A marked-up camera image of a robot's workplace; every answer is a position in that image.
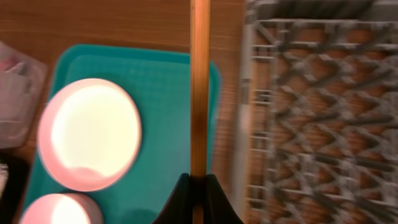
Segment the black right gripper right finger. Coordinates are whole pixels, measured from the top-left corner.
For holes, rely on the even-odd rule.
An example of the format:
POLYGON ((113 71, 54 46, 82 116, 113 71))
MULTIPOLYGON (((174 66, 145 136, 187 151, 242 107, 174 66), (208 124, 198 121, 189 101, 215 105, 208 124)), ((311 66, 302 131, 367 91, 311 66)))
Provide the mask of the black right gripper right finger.
POLYGON ((243 224, 214 174, 206 176, 204 224, 243 224))

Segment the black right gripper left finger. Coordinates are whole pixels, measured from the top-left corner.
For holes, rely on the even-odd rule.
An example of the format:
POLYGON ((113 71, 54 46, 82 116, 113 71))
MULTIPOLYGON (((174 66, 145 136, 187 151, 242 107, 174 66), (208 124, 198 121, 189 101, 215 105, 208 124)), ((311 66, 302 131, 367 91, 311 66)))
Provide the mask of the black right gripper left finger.
POLYGON ((192 213, 193 198, 190 176, 183 173, 152 224, 192 224, 192 213))

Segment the white round plate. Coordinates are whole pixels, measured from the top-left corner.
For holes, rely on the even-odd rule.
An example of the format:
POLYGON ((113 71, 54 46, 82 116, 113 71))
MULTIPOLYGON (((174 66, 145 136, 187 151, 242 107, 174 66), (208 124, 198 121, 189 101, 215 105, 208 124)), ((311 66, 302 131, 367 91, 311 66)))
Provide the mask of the white round plate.
POLYGON ((142 139, 141 117, 132 98, 104 79, 75 81, 57 92, 40 118, 40 159, 62 186, 102 190, 131 168, 142 139))

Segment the wooden chopstick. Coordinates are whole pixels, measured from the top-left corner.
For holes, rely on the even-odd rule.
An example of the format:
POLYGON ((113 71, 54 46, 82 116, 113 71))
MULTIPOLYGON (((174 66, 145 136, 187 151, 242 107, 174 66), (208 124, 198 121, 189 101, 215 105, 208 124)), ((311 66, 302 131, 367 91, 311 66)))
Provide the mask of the wooden chopstick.
POLYGON ((193 180, 192 223, 204 222, 207 160, 210 0, 190 3, 190 177, 193 180))

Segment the grey dishwasher rack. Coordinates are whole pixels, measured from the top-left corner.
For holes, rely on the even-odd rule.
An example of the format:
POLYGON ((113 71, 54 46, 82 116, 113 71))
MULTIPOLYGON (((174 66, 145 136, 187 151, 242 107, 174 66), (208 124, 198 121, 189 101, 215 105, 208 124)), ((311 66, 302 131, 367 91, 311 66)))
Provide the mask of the grey dishwasher rack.
POLYGON ((247 1, 235 146, 245 223, 396 223, 397 2, 247 1))

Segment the teal plastic tray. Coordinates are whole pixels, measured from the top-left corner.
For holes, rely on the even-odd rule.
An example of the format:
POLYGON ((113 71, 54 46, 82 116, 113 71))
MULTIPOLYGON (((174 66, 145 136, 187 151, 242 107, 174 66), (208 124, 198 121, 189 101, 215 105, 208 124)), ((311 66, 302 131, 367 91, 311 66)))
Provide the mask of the teal plastic tray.
POLYGON ((49 101, 63 87, 87 78, 119 85, 141 117, 138 156, 115 184, 92 192, 68 189, 32 166, 23 212, 47 194, 78 193, 100 207, 104 223, 151 223, 182 173, 190 171, 190 56, 185 53, 101 45, 75 45, 59 58, 49 101))

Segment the black plastic tray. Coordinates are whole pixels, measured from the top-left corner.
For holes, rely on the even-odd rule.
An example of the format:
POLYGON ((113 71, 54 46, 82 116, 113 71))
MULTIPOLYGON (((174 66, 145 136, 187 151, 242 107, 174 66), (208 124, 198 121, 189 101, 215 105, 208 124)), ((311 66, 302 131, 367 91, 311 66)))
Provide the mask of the black plastic tray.
POLYGON ((12 222, 28 173, 29 165, 25 160, 1 153, 1 224, 12 222))

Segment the clear plastic bin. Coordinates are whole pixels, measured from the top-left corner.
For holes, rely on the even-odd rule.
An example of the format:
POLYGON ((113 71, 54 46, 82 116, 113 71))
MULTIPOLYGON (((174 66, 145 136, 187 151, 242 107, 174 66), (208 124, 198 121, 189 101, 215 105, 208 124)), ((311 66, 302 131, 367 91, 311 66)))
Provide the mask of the clear plastic bin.
POLYGON ((42 94, 46 64, 1 42, 1 148, 23 145, 42 94))

